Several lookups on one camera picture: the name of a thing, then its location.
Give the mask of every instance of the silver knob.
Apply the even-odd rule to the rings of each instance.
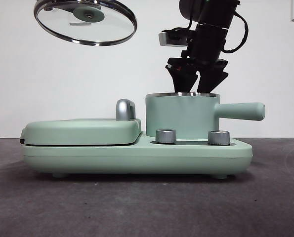
[[[136,118],[135,103],[122,99],[116,104],[116,120],[131,120]]]
[[[173,129],[158,129],[156,131],[156,142],[162,144],[175,144],[176,131]]]
[[[228,131],[209,131],[208,144],[226,146],[230,145],[230,135]]]

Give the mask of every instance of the black cable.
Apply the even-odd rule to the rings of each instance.
[[[222,49],[222,52],[223,53],[234,53],[236,52],[238,49],[240,49],[247,41],[247,38],[248,38],[248,34],[249,34],[249,28],[248,28],[248,23],[246,22],[246,20],[241,16],[239,15],[237,12],[235,12],[234,14],[235,16],[239,17],[245,24],[245,35],[241,41],[241,43],[234,49],[231,49],[231,50],[225,50],[225,49]]]
[[[190,23],[188,24],[188,27],[175,27],[172,29],[172,31],[177,31],[177,30],[189,30],[192,26],[193,23],[193,11],[194,11],[194,6],[195,6],[195,0],[193,0],[191,4],[191,15],[190,15]]]

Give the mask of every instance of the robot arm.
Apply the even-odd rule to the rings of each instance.
[[[175,92],[190,92],[200,72],[197,92],[210,93],[228,74],[224,72],[227,61],[219,59],[220,53],[233,53],[241,48],[248,37],[248,24],[236,12],[238,0],[180,0],[182,16],[190,20],[187,28],[164,30],[159,34],[160,45],[187,46],[180,58],[170,58],[166,65],[172,76]],[[245,36],[238,47],[225,50],[226,36],[233,16],[245,23]],[[190,30],[192,21],[198,22]]]

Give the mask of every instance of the appliance base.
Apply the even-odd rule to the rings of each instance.
[[[143,132],[127,146],[24,145],[24,161],[57,178],[87,173],[208,174],[224,179],[245,171],[252,159],[252,146],[235,139],[231,139],[230,146],[208,145],[207,140],[164,145],[154,140]]]

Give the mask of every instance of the mint green pot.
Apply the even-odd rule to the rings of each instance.
[[[211,93],[159,93],[146,96],[147,136],[157,129],[175,129],[177,139],[207,139],[219,130],[219,118],[260,121],[265,118],[262,103],[220,104]]]

